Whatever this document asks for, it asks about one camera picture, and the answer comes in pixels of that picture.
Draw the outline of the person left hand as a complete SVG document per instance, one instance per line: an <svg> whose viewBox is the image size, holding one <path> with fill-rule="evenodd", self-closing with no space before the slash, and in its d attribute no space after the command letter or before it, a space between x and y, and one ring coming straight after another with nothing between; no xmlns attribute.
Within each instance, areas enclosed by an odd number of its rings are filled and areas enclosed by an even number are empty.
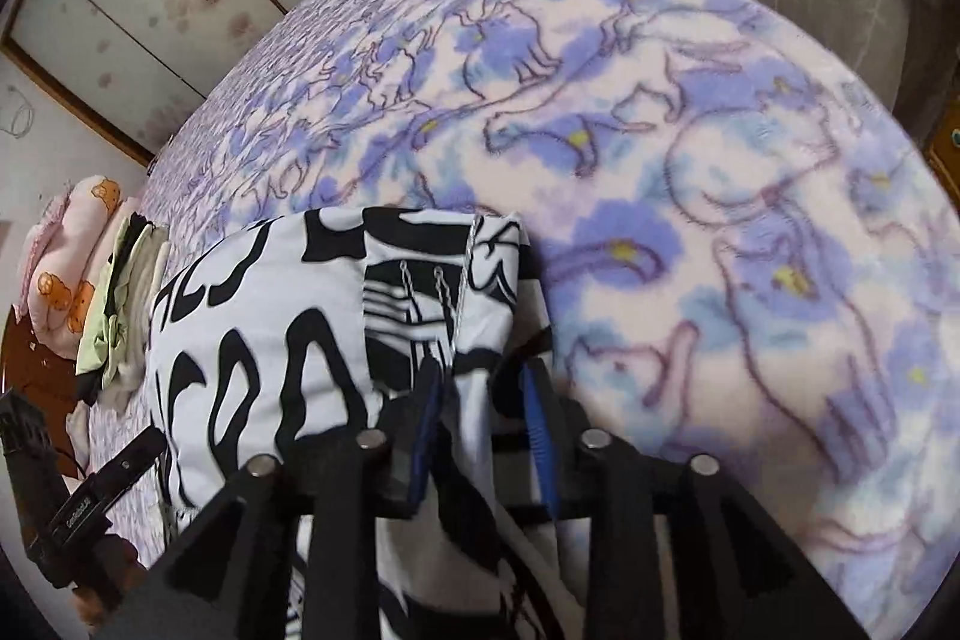
<svg viewBox="0 0 960 640"><path fill-rule="evenodd" d="M117 534L108 534L98 542L94 562L98 585L116 596L117 603L145 580L146 567L140 562L139 551L132 542ZM91 633L96 633L114 612L114 608L103 601L101 593L88 585L76 585L71 590L71 601L83 626Z"/></svg>

